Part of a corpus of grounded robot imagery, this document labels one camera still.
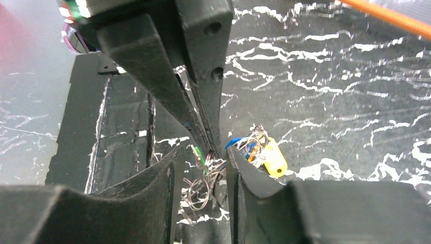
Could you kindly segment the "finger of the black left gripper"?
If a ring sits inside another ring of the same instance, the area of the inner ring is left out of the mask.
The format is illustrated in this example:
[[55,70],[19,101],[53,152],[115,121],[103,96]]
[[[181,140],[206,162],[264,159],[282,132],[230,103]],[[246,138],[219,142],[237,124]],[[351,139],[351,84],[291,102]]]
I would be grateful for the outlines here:
[[124,68],[204,145],[198,114],[174,68],[185,63],[175,1],[142,1],[79,22],[83,35]]
[[175,3],[187,49],[185,65],[205,133],[201,149],[221,158],[220,105],[233,3]]

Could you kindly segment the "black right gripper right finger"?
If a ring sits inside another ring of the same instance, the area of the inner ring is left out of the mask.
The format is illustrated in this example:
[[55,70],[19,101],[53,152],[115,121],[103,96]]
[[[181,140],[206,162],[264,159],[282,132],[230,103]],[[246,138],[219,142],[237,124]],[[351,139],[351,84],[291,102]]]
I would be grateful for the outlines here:
[[233,243],[430,243],[430,208],[411,184],[292,180],[282,185],[237,148],[226,154]]

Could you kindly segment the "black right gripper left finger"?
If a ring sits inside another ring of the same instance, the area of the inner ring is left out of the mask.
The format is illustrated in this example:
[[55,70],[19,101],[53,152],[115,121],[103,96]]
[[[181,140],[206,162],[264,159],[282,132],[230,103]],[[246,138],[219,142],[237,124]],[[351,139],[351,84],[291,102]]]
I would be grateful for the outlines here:
[[185,149],[98,194],[2,186],[1,243],[173,243]]

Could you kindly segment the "yellow key tag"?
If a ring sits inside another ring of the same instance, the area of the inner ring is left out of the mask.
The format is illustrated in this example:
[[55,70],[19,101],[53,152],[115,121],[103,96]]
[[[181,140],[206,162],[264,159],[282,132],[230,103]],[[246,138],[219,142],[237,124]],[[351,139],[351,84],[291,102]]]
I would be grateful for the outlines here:
[[269,137],[269,143],[260,152],[258,159],[259,164],[263,165],[268,174],[272,177],[279,178],[283,176],[288,169],[285,157],[278,147],[278,144],[271,137]]

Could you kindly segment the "blue key tag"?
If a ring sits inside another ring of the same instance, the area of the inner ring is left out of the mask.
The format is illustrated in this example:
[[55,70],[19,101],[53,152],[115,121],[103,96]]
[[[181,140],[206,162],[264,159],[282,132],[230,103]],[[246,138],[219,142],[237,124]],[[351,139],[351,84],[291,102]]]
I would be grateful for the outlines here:
[[229,147],[234,146],[236,147],[240,153],[249,160],[250,157],[253,154],[253,151],[256,147],[256,141],[255,139],[252,139],[251,137],[237,137],[231,139],[225,146],[225,149],[228,149]]

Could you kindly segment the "green key tag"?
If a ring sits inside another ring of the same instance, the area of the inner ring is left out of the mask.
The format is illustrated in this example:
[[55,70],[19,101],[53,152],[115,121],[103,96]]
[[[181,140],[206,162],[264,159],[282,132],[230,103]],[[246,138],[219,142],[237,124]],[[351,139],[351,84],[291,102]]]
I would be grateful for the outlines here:
[[194,150],[194,153],[195,153],[196,157],[201,162],[202,166],[205,166],[205,159],[203,157],[203,154],[202,154],[201,150],[197,146],[195,146],[193,150]]

